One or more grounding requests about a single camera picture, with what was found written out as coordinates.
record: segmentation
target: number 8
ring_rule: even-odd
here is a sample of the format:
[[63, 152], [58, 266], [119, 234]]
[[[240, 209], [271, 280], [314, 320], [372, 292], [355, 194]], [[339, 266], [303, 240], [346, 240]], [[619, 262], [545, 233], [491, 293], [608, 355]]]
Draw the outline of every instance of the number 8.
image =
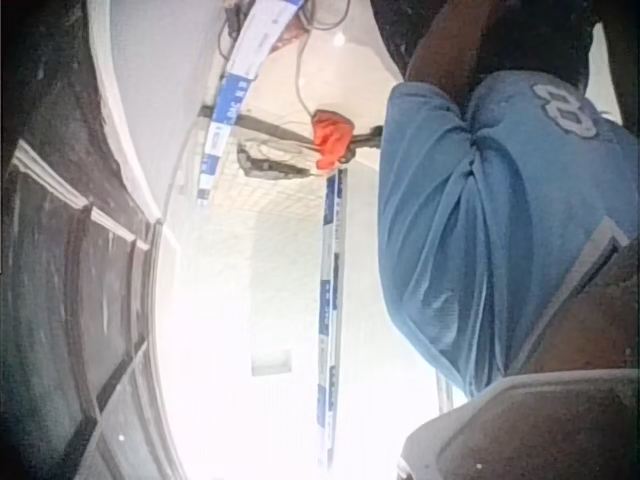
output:
[[[573, 95], [552, 85], [536, 85], [533, 91], [549, 102], [545, 105], [545, 110], [561, 128], [583, 138], [596, 136], [598, 133], [596, 126], [582, 112], [580, 109], [582, 105]], [[574, 118], [567, 118], [566, 115], [562, 115], [563, 113], [569, 113]]]

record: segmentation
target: blue shirt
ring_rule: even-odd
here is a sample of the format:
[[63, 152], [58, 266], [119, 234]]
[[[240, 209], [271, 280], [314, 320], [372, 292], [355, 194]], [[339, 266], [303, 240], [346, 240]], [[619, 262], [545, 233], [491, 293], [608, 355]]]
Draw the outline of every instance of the blue shirt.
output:
[[555, 77], [493, 74], [464, 115], [434, 86], [397, 85], [378, 212], [390, 317], [473, 396], [637, 236], [638, 201], [635, 137]]

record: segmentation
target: sleeve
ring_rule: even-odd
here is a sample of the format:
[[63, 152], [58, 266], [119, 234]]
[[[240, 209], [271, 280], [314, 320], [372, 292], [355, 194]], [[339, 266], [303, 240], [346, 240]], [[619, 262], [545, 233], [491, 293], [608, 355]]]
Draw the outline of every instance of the sleeve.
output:
[[490, 339], [487, 219], [479, 153], [458, 107], [436, 87], [391, 93], [380, 159], [380, 276], [392, 321], [458, 387]]

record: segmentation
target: blue and white pole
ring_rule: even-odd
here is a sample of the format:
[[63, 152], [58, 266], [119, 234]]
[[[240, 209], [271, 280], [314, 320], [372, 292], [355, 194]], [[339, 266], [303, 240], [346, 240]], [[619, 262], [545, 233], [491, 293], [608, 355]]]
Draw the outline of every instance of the blue and white pole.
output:
[[303, 0], [256, 0], [242, 27], [216, 97], [198, 175], [198, 204], [206, 205], [231, 129], [251, 82]]
[[318, 326], [317, 421], [320, 446], [318, 460], [325, 471], [331, 468], [335, 446], [342, 325], [346, 182], [346, 170], [338, 170], [328, 177], [324, 203]]

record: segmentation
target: bright light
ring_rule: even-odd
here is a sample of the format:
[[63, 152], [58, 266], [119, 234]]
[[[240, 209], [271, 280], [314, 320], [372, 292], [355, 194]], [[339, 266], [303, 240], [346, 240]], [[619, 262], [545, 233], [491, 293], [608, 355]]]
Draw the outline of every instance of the bright light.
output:
[[344, 38], [344, 34], [342, 32], [338, 32], [336, 33], [336, 36], [333, 37], [333, 44], [336, 47], [341, 47], [342, 45], [344, 45], [345, 42], [345, 38]]

